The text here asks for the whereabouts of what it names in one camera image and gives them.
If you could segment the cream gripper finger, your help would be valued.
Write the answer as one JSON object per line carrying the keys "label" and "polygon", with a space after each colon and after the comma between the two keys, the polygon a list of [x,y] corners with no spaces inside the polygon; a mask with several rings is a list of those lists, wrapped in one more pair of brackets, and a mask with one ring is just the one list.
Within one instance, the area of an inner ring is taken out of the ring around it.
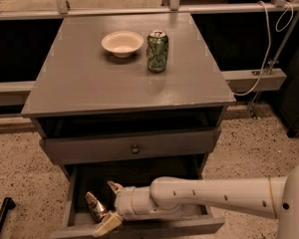
{"label": "cream gripper finger", "polygon": [[92,235],[94,237],[101,237],[118,228],[123,223],[123,218],[113,211],[109,211],[103,220],[96,226]]}
{"label": "cream gripper finger", "polygon": [[111,180],[107,182],[107,185],[110,187],[114,194],[118,194],[123,189],[123,187],[119,183],[113,182]]}

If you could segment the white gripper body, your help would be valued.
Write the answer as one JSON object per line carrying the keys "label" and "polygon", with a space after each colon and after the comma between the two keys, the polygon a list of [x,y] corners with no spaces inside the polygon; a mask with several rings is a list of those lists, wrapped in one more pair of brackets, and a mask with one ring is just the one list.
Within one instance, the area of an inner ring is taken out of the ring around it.
{"label": "white gripper body", "polygon": [[180,217],[184,207],[175,205],[170,209],[158,206],[150,197],[150,188],[124,187],[118,191],[115,208],[117,213],[127,221],[136,220],[172,220]]}

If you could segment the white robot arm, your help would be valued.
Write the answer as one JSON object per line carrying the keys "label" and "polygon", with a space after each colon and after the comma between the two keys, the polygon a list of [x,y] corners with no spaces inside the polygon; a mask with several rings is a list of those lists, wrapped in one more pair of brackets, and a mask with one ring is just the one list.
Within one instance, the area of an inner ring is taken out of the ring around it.
{"label": "white robot arm", "polygon": [[247,213],[278,221],[277,239],[299,239],[299,164],[284,177],[188,180],[159,177],[149,186],[123,187],[110,181],[115,209],[93,235],[101,237],[128,220],[178,217],[186,204]]}

